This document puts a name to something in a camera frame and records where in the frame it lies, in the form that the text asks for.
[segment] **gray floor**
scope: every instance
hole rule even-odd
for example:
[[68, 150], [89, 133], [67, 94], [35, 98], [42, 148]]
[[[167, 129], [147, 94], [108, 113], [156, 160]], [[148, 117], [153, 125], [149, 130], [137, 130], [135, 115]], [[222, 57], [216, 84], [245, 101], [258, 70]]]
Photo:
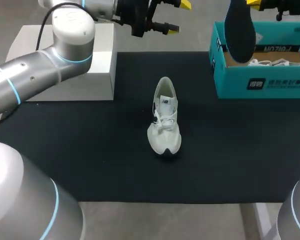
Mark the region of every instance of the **gray floor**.
[[[157, 22], [181, 26], [181, 33], [163, 36], [149, 32], [130, 36], [129, 27], [117, 26], [120, 52], [207, 51], [214, 21], [222, 21], [229, 0], [192, 0], [193, 11], [161, 5]], [[39, 25], [46, 10], [36, 0], [0, 0], [0, 63], [23, 25]], [[274, 21], [276, 11], [252, 12], [254, 20]], [[286, 16], [285, 21], [300, 20]], [[242, 204], [182, 205], [148, 203], [81, 203], [87, 217], [87, 240], [257, 240], [251, 206]], [[271, 221], [280, 205], [268, 204]]]

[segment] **black cable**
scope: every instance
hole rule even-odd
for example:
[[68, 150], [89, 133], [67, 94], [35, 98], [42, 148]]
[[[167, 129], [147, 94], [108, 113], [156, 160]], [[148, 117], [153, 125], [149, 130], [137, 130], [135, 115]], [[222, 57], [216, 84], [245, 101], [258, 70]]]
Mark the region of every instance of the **black cable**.
[[[78, 7], [80, 9], [82, 9], [83, 11], [85, 11], [87, 14], [90, 15], [90, 17], [95, 21], [97, 22], [98, 19], [95, 18], [91, 12], [89, 10], [87, 10], [86, 8], [84, 8], [83, 6], [79, 5], [78, 3], [74, 3], [74, 2], [62, 2], [62, 3], [59, 3], [55, 6], [53, 6], [52, 8], [49, 9], [49, 11], [46, 13], [46, 15], [44, 16], [44, 19], [42, 21], [42, 24], [41, 24], [41, 28], [40, 28], [40, 32], [39, 32], [39, 35], [38, 35], [38, 39], [37, 39], [37, 42], [36, 42], [36, 47], [35, 47], [35, 50], [38, 51], [39, 50], [39, 46], [40, 46], [40, 41], [41, 41], [41, 37], [42, 37], [42, 33], [44, 31], [44, 27], [46, 25], [46, 22], [49, 18], [49, 16], [51, 15], [51, 13], [56, 10], [57, 8], [60, 8], [62, 6], [75, 6], [75, 7]], [[8, 115], [6, 115], [5, 117], [2, 117], [0, 119], [0, 124], [2, 124], [5, 120], [7, 120], [8, 118], [10, 118], [17, 110], [18, 108], [20, 107], [20, 104], [17, 105]]]

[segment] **teal shoe box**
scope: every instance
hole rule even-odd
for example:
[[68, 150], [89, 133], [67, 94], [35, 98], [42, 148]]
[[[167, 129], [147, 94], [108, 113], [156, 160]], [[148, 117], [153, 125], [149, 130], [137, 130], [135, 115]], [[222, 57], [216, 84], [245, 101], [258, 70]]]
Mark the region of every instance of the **teal shoe box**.
[[[300, 22], [254, 22], [254, 28], [255, 54], [275, 52], [288, 61], [285, 54], [300, 55]], [[224, 23], [215, 22], [209, 58], [219, 98], [300, 99], [300, 66], [229, 66], [227, 56]]]

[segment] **black insole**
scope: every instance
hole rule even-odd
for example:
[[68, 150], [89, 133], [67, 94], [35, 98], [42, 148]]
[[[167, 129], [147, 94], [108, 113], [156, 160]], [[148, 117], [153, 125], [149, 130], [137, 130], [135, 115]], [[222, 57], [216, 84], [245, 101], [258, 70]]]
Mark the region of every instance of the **black insole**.
[[246, 0], [231, 0], [224, 35], [231, 57], [238, 63], [248, 62], [254, 54], [256, 32]]

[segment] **shoe tongue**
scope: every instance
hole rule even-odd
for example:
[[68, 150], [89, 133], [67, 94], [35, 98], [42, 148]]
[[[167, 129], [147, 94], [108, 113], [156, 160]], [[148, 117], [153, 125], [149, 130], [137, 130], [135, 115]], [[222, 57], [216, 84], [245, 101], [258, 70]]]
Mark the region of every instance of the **shoe tongue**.
[[175, 98], [161, 95], [159, 110], [163, 116], [170, 116], [174, 114], [175, 110]]

